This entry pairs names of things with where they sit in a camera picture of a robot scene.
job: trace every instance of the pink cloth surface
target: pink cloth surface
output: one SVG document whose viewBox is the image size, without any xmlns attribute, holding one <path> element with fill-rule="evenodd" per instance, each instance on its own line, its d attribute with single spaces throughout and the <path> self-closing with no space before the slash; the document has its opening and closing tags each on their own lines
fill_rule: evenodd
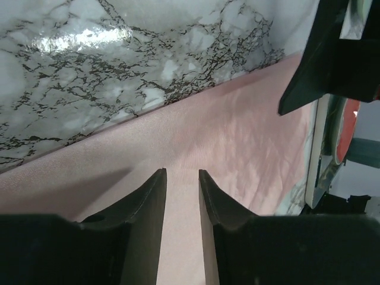
<svg viewBox="0 0 380 285">
<path fill-rule="evenodd" d="M 82 220 L 167 169 L 157 284 L 205 284 L 198 169 L 261 215 L 306 175 L 305 106 L 277 115 L 300 55 L 156 110 L 0 175 L 1 213 Z"/>
</svg>

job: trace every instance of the black bracket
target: black bracket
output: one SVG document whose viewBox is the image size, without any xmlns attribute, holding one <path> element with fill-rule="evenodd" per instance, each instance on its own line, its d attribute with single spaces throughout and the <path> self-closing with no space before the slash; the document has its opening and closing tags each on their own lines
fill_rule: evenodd
<svg viewBox="0 0 380 285">
<path fill-rule="evenodd" d="M 199 171 L 206 284 L 380 284 L 380 224 L 365 215 L 260 217 Z"/>
<path fill-rule="evenodd" d="M 57 215 L 0 216 L 0 284 L 156 283 L 166 170 L 81 223 Z"/>
<path fill-rule="evenodd" d="M 373 0 L 360 40 L 340 39 L 349 0 L 320 0 L 301 63 L 278 107 L 285 115 L 331 93 L 380 99 L 380 0 Z"/>
</svg>

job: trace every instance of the white marble surface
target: white marble surface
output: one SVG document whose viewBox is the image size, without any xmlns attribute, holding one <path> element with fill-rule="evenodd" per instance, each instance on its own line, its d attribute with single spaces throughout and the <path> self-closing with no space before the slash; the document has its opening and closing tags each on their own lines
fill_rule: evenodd
<svg viewBox="0 0 380 285">
<path fill-rule="evenodd" d="M 0 1 L 0 172 L 302 50 L 317 4 Z"/>
</svg>

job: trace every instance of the marble wall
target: marble wall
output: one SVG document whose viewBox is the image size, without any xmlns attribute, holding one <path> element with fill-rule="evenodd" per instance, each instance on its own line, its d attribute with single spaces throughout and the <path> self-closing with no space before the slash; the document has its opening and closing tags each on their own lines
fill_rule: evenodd
<svg viewBox="0 0 380 285">
<path fill-rule="evenodd" d="M 0 172 L 305 46 L 316 0 L 0 2 Z"/>
</svg>

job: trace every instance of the red object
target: red object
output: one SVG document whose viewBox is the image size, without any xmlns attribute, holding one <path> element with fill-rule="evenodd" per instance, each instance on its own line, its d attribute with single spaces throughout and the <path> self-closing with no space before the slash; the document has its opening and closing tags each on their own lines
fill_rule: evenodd
<svg viewBox="0 0 380 285">
<path fill-rule="evenodd" d="M 355 125 L 357 120 L 357 114 L 359 113 L 360 102 L 352 99 L 347 99 L 346 106 L 344 108 L 342 120 L 343 126 L 341 129 L 341 135 L 337 146 L 337 158 L 340 162 L 343 161 L 346 156 L 351 140 L 354 136 Z"/>
</svg>

